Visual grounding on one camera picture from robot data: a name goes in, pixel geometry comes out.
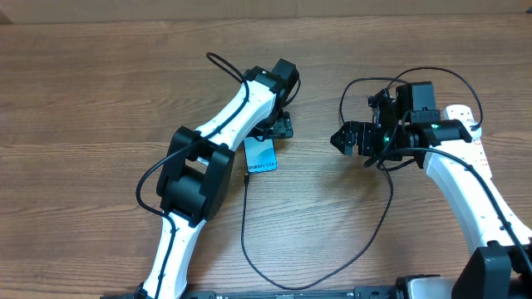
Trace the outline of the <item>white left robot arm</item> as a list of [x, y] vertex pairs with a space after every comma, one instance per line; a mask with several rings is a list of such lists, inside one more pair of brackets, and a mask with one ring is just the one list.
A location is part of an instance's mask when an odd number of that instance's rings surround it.
[[162, 232], [150, 275], [135, 298], [179, 298], [200, 231], [224, 202], [235, 151], [245, 138], [287, 139], [293, 136], [283, 108], [300, 87], [295, 65], [279, 61], [271, 70], [247, 70], [239, 92], [212, 120], [195, 130], [180, 127], [161, 170], [156, 193]]

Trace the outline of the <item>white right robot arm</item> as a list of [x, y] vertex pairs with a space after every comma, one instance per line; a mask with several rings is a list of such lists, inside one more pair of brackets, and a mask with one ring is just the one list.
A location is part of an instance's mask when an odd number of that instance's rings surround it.
[[438, 275], [400, 277], [391, 298], [529, 298], [531, 230], [491, 180], [480, 125], [463, 105], [436, 107], [430, 82], [380, 91], [368, 100], [372, 121], [346, 121], [330, 142], [368, 163], [384, 160], [424, 169], [443, 193], [466, 240], [470, 258], [456, 280]]

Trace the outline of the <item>Samsung Galaxy smartphone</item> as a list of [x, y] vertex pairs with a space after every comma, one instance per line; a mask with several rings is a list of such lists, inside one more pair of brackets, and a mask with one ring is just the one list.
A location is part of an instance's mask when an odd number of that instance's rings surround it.
[[253, 137], [247, 137], [244, 139], [244, 153], [247, 170], [251, 174], [278, 168], [273, 140], [257, 141]]

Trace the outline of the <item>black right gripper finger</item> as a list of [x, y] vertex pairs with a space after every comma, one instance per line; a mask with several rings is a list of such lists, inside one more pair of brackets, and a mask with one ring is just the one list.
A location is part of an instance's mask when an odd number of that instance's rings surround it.
[[360, 123], [357, 121], [345, 122], [337, 133], [334, 134], [335, 139], [355, 140], [358, 135]]
[[342, 154], [352, 156], [353, 147], [357, 143], [357, 135], [355, 133], [335, 134], [330, 138], [330, 143]]

